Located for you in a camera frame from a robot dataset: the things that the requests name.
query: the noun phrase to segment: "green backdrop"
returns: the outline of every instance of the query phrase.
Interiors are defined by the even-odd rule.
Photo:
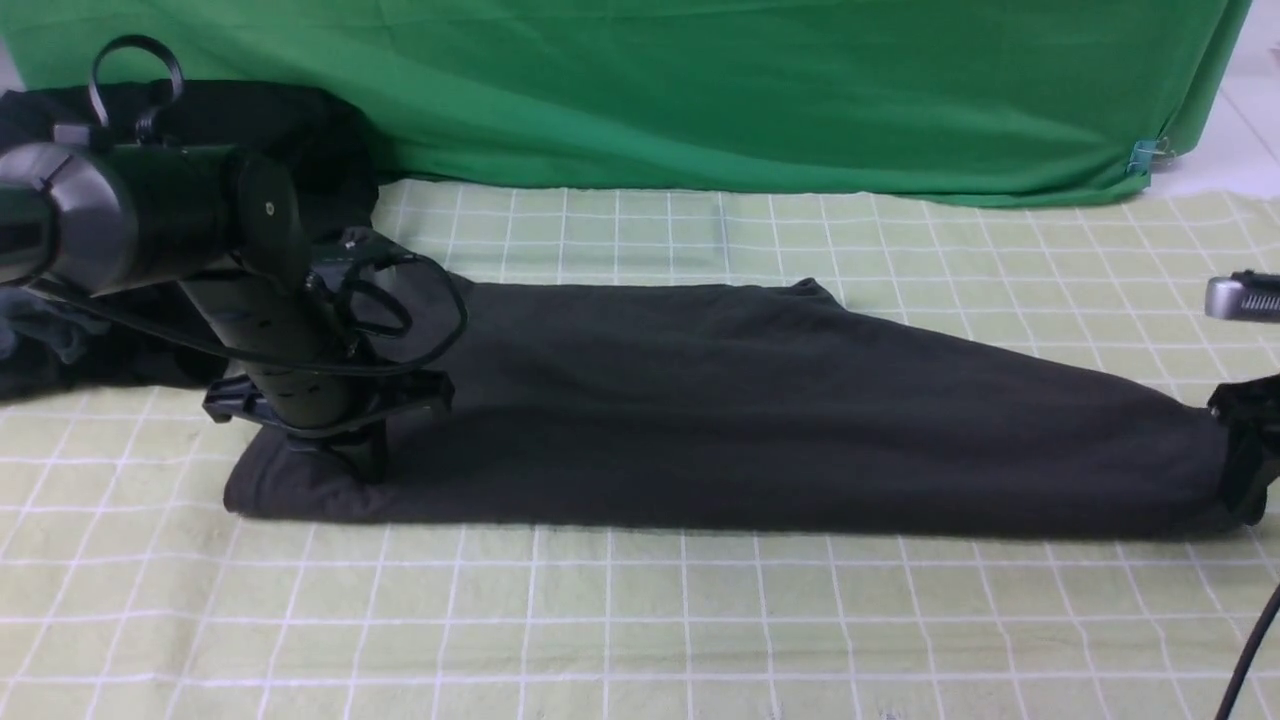
[[[390,173],[517,187],[1107,202],[1197,142],[1248,0],[12,0],[31,88],[114,36],[320,86]],[[105,79],[163,77],[122,51]]]

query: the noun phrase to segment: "light green grid mat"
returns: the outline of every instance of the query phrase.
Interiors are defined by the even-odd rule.
[[[399,183],[378,224],[481,281],[814,277],[1196,404],[1280,369],[1280,329],[1201,313],[1211,275],[1280,269],[1280,202]],[[4,410],[4,719],[1206,720],[1277,582],[1275,516],[1193,546],[241,521],[253,428],[198,398]],[[1276,720],[1280,639],[1253,678],[1236,717]]]

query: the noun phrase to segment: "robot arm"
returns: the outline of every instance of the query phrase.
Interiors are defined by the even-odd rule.
[[[168,53],[154,40],[127,37],[102,54],[124,46]],[[172,102],[180,95],[180,70],[172,55],[163,59],[175,78]],[[96,81],[91,96],[97,97]],[[101,102],[95,106],[105,120]],[[210,388],[205,409],[215,421],[242,418],[280,428],[298,450],[379,479],[387,418],[448,410],[448,377],[421,366],[461,334],[461,296],[451,283],[460,324],[433,357],[380,360],[344,304],[352,292],[328,287],[312,270],[289,174],[244,149],[161,142],[155,115],[143,115],[133,145],[110,142],[105,128],[64,126],[55,128],[54,142],[0,156],[0,283],[165,334],[134,318],[110,316],[93,299],[177,282],[224,346],[197,348],[244,365],[243,375]],[[369,234],[344,246],[352,282],[369,266],[430,263]],[[375,300],[394,302],[385,293]],[[407,332],[412,319],[401,314],[401,320],[383,334]]]

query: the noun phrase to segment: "folded garment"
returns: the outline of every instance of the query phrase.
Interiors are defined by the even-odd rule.
[[[0,287],[0,360],[8,360],[22,338],[45,343],[64,365],[79,360],[92,336],[106,334],[111,323],[60,302],[50,302],[20,287]]]
[[[456,322],[421,266],[407,338]],[[1228,432],[1115,375],[860,315],[791,287],[520,286],[457,278],[470,327],[434,368],[453,413],[389,423],[362,484],[259,432],[228,482],[246,516],[1037,538],[1242,525]]]

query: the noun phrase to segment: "white floor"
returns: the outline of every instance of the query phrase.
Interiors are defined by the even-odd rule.
[[[0,40],[0,91],[20,78]],[[1226,190],[1280,197],[1280,0],[1253,0],[1199,146],[1161,170],[1153,193]]]

